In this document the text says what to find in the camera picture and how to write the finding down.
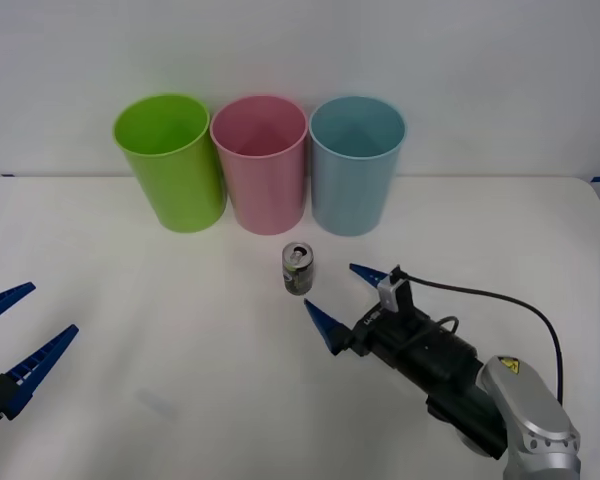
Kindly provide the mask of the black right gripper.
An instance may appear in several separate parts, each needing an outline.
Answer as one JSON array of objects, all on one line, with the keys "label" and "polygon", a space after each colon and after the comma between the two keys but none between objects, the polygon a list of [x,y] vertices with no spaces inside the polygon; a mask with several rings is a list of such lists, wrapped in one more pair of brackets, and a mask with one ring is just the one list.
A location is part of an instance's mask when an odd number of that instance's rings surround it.
[{"label": "black right gripper", "polygon": [[[349,269],[372,287],[388,274],[350,263]],[[352,349],[359,356],[374,354],[402,374],[450,374],[448,352],[451,317],[433,320],[424,312],[388,312],[374,307],[353,331],[305,299],[304,305],[329,352],[336,356]]]}]

